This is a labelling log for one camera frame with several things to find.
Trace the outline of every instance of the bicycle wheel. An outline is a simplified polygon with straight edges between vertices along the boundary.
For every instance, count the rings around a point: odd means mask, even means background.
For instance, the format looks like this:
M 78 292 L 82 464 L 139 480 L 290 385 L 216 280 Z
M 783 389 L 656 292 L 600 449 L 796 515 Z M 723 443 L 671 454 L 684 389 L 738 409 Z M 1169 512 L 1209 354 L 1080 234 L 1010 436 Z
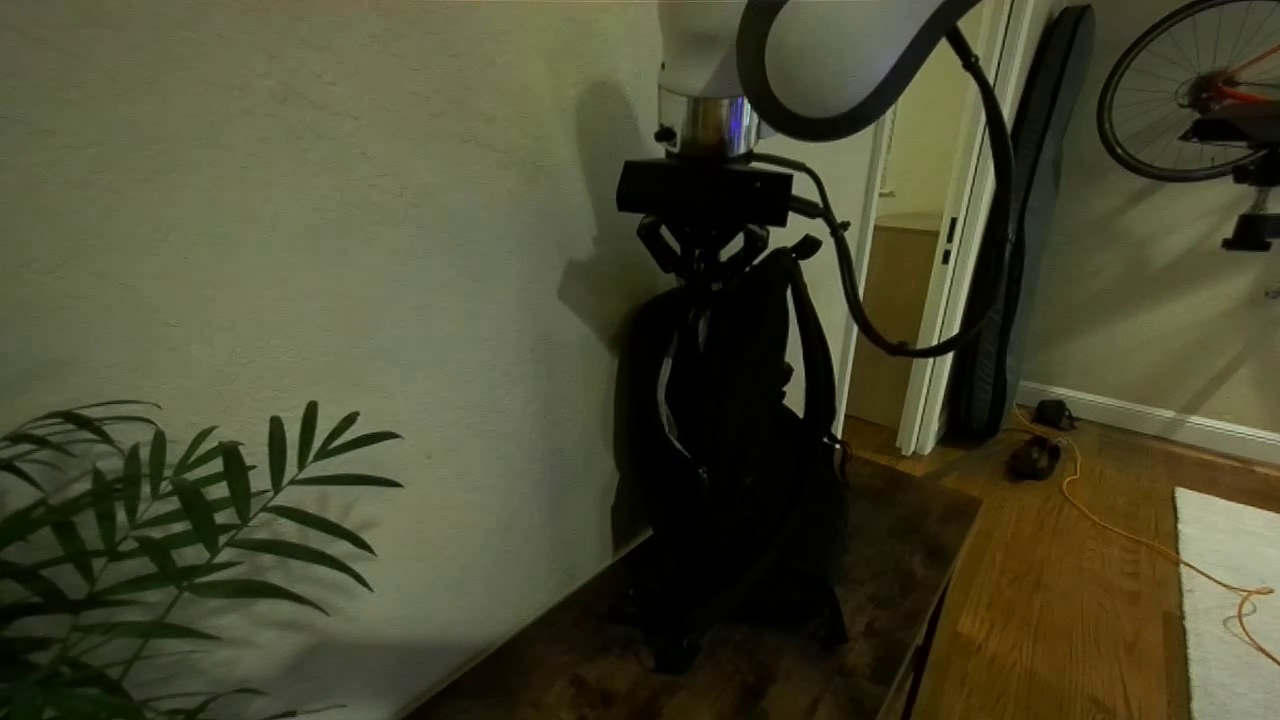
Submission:
M 1098 106 L 1098 131 L 1136 177 L 1217 180 L 1259 148 L 1205 140 L 1202 120 L 1219 106 L 1277 102 L 1277 89 L 1280 0 L 1195 0 L 1120 54 Z

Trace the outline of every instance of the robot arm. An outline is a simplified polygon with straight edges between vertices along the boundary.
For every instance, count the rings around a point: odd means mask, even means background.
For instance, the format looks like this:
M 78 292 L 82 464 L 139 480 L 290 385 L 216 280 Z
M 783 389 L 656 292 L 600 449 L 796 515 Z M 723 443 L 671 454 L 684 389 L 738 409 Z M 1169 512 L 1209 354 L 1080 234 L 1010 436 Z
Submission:
M 845 140 L 881 120 L 976 0 L 660 0 L 660 140 L 745 156 L 761 120 Z

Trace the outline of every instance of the black cable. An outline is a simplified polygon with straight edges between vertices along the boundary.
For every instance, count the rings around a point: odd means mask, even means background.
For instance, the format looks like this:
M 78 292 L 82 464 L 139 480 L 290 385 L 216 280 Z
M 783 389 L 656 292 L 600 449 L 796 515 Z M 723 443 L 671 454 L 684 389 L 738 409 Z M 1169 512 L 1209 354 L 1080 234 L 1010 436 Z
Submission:
M 985 68 L 982 68 L 982 57 L 969 49 L 969 40 L 952 29 L 950 32 L 950 46 L 958 54 L 958 61 L 964 66 L 964 74 L 974 77 L 976 93 L 982 93 L 982 106 L 985 106 L 985 117 L 987 117 L 987 148 L 992 148 L 992 174 L 998 174 L 998 195 L 992 195 L 992 224 L 1002 228 L 998 237 L 1005 240 L 1005 285 L 1010 277 L 1018 274 L 1013 267 L 1013 256 L 1018 256 L 1018 243 L 1019 243 L 1019 234 L 1013 224 L 1013 136 L 1010 136 L 1010 120 L 1002 112 L 1002 98 L 998 89 L 987 86 Z M 853 274 L 853 247 L 849 247 L 849 237 L 837 220 L 837 208 L 834 208 L 834 195 L 828 195 L 828 184 L 820 180 L 818 170 L 800 164 L 800 159 L 789 159 L 789 156 L 770 156 L 770 152 L 758 152 L 751 159 L 761 164 L 776 164 L 776 170 L 789 170 L 789 174 L 800 174 L 811 180 L 818 195 L 820 195 L 820 220 L 828 224 L 834 234 L 834 243 L 837 243 L 837 267 L 839 267 L 839 289 L 845 289 L 845 304 L 849 304 L 849 316 L 858 320 L 858 328 L 889 358 L 950 358 L 958 354 L 961 343 L 976 341 L 976 333 L 985 333 L 985 324 L 992 320 L 998 304 L 1002 304 L 1002 292 L 987 296 L 987 304 L 982 308 L 982 316 L 974 324 L 964 324 L 958 336 L 939 341 L 939 343 L 909 343 L 909 341 L 889 341 L 864 299 L 861 299 L 861 285 L 858 285 L 858 274 Z

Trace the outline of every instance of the wall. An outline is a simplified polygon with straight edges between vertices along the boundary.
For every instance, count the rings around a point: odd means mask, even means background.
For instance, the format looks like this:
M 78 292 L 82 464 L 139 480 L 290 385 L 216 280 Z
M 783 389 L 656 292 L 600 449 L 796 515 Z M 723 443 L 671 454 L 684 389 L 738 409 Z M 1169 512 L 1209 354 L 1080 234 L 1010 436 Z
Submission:
M 939 224 L 961 156 L 958 117 L 974 98 L 952 49 L 937 49 L 906 102 L 892 110 L 889 170 L 881 189 L 881 220 Z
M 1098 57 L 1073 110 L 1063 189 L 1030 341 L 1030 382 L 1163 415 L 1280 432 L 1277 256 L 1230 256 L 1219 240 L 1253 192 L 1230 180 L 1154 184 L 1116 170 L 1093 106 L 1120 49 L 1171 0 L 1098 6 Z
M 656 57 L 648 0 L 0 7 L 0 425 L 149 395 L 266 436 L 315 395 L 406 432 L 374 468 L 409 487 L 342 507 L 378 596 L 229 618 L 229 686 L 388 717 L 614 558 Z M 869 148 L 811 156 L 858 208 Z

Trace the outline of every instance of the black backpack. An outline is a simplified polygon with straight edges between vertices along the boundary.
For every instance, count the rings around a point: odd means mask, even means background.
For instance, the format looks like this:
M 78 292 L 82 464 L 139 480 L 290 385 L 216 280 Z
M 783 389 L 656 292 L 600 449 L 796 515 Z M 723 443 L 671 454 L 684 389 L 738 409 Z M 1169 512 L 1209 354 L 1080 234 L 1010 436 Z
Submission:
M 783 406 L 791 316 L 806 415 Z M 810 626 L 826 646 L 845 641 L 828 587 L 845 528 L 834 420 L 834 358 L 796 247 L 633 312 L 617 454 L 621 487 L 651 528 L 633 559 L 633 618 L 663 671 L 687 668 L 719 621 Z

